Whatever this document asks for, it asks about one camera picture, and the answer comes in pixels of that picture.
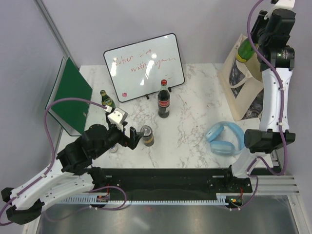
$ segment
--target green panel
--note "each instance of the green panel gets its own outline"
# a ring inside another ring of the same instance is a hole
[[[92,88],[80,74],[71,59],[68,58],[54,101],[62,98],[91,100],[91,95]],[[79,133],[83,133],[89,110],[87,103],[81,101],[65,101],[54,105],[51,109]]]

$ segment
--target gray wall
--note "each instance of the gray wall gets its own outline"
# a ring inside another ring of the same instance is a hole
[[[246,32],[250,0],[43,0],[80,65],[104,64],[103,52],[175,33],[183,63],[224,62]],[[263,6],[269,6],[267,0]]]
[[[42,120],[62,56],[33,0],[1,4],[0,190],[20,186],[50,160]],[[56,139],[59,126],[48,120]],[[0,227],[0,233],[19,234],[21,229],[12,224]]]
[[[295,49],[295,69],[290,83],[288,116],[296,141],[288,147],[287,171],[294,175],[312,220],[312,1],[296,1],[296,23],[290,45]]]

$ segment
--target marble table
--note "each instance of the marble table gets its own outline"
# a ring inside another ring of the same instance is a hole
[[[133,151],[119,146],[116,153],[106,152],[93,166],[103,168],[228,168],[238,156],[218,156],[210,151],[204,136],[207,130],[220,121],[234,121],[222,87],[219,84],[217,70],[222,64],[185,64],[185,83],[172,89],[170,115],[162,119],[157,113],[157,96],[150,95],[125,103],[119,103],[116,97],[107,67],[81,66],[80,72],[93,88],[92,101],[101,103],[100,90],[105,89],[117,106],[128,112],[128,125],[140,131],[143,125],[151,126],[155,143],[146,147],[142,140]],[[104,110],[91,105],[86,129],[95,123],[107,126]],[[245,131],[258,129],[259,119],[237,122]],[[226,127],[221,139],[237,146],[237,139]],[[62,150],[76,137],[63,131],[58,150]],[[273,167],[270,156],[265,160]],[[262,162],[257,167],[264,168]]]

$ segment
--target green bottle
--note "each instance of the green bottle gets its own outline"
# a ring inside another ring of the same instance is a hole
[[[248,38],[246,38],[237,50],[236,59],[239,62],[247,62],[254,55],[254,49],[252,48]]]
[[[110,106],[110,107],[116,108],[116,105],[115,105],[114,101],[106,94],[105,90],[101,90],[100,94],[102,96],[102,105],[103,106],[106,105],[106,106]]]

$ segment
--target red label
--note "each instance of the red label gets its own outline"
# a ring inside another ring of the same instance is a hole
[[[168,107],[170,105],[170,100],[168,101],[158,101],[158,105],[161,107]]]

